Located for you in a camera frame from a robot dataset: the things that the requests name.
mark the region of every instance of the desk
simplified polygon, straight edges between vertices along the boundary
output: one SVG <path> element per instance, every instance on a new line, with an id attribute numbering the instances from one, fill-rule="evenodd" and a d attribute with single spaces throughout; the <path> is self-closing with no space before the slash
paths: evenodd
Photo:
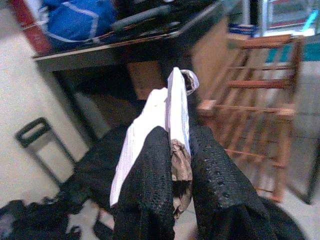
<path id="1" fill-rule="evenodd" d="M 173 32 L 38 55 L 34 57 L 34 60 L 41 71 L 54 73 L 77 117 L 85 127 L 87 135 L 92 142 L 95 142 L 98 139 L 95 131 L 79 107 L 74 97 L 74 90 L 68 80 L 62 77 L 61 71 L 156 61 L 163 79 L 169 76 L 174 66 L 193 69 L 204 88 L 206 82 L 212 79 L 212 69 L 218 68 L 219 59 L 224 57 L 221 54 L 222 51 L 227 49 L 224 36 L 215 36 L 219 31 L 225 35 L 228 22 L 224 21 L 225 16 L 241 9 L 238 7 L 241 3 L 241 0 L 218 0 Z"/>

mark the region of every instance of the luggage handle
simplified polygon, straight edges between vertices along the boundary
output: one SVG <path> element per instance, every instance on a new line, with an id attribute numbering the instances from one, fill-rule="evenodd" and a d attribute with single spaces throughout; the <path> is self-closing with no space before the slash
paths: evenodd
<path id="1" fill-rule="evenodd" d="M 43 126 L 34 132 L 31 136 L 24 137 L 29 131 L 37 127 L 38 125 L 42 124 Z M 22 145 L 23 148 L 27 148 L 30 144 L 32 144 L 35 140 L 40 138 L 45 133 L 51 130 L 50 124 L 44 117 L 39 117 L 38 119 L 28 123 L 24 126 L 20 131 L 15 134 L 15 138 L 18 142 Z"/>

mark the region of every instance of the blue bag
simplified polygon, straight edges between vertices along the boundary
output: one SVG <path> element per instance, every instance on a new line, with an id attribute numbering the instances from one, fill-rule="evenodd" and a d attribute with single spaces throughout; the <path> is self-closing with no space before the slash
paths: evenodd
<path id="1" fill-rule="evenodd" d="M 44 0 L 39 13 L 44 34 L 60 50 L 99 42 L 116 21 L 110 0 Z"/>

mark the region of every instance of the wall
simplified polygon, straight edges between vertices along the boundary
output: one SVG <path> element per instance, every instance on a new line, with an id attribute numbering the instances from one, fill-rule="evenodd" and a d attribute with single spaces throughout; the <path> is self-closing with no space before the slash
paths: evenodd
<path id="1" fill-rule="evenodd" d="M 13 199 L 29 203 L 58 192 L 14 139 L 28 122 L 46 117 L 77 160 L 88 150 L 38 72 L 31 59 L 34 54 L 11 12 L 0 9 L 0 207 Z M 62 180 L 72 174 L 72 166 L 52 142 L 41 149 L 40 155 Z"/>

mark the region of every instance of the tiled floor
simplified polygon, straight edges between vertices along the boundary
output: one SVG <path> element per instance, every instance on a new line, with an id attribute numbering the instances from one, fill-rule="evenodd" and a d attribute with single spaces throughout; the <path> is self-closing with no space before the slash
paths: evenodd
<path id="1" fill-rule="evenodd" d="M 288 183 L 305 194 L 314 161 L 316 137 L 320 131 L 320 62 L 310 61 L 302 64 L 298 99 Z M 320 240 L 320 191 L 316 191 L 313 205 L 307 205 L 291 191 L 286 190 L 283 203 L 279 206 L 296 220 L 308 240 Z M 83 240 L 97 239 L 92 232 L 97 212 L 98 210 L 88 201 L 80 214 L 72 216 L 70 225 L 81 225 Z M 113 227 L 111 216 L 105 215 L 103 221 Z M 196 228 L 196 214 L 192 202 L 174 226 L 175 239 L 195 239 Z"/>

